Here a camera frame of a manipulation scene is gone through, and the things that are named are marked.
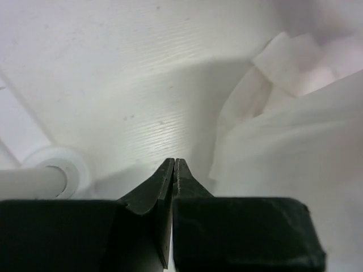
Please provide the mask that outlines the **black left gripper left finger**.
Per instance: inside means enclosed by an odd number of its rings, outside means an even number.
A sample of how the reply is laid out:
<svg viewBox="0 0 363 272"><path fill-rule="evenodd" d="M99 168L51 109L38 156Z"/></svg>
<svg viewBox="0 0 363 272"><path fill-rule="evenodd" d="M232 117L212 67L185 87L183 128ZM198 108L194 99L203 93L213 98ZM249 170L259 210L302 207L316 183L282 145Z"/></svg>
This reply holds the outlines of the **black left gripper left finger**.
<svg viewBox="0 0 363 272"><path fill-rule="evenodd" d="M2 201L1 270L163 271L174 164L117 200Z"/></svg>

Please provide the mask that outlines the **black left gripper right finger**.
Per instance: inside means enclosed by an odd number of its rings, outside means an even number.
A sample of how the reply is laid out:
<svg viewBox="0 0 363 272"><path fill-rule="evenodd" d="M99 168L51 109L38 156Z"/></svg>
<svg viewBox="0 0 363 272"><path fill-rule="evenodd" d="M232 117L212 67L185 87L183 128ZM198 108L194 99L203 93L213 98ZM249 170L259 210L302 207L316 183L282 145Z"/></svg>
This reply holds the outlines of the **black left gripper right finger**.
<svg viewBox="0 0 363 272"><path fill-rule="evenodd" d="M173 259L177 271L325 271L308 207L285 197L215 197L174 165Z"/></svg>

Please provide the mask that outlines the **white t shirt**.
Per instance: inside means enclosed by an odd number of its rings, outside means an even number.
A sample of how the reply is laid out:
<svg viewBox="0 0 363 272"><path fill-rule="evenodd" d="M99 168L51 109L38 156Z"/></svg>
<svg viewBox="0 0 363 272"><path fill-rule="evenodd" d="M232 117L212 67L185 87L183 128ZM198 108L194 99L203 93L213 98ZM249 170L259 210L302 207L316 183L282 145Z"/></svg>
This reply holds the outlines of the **white t shirt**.
<svg viewBox="0 0 363 272"><path fill-rule="evenodd" d="M328 270L361 271L362 38L273 38L222 107L209 177L218 196L303 202Z"/></svg>

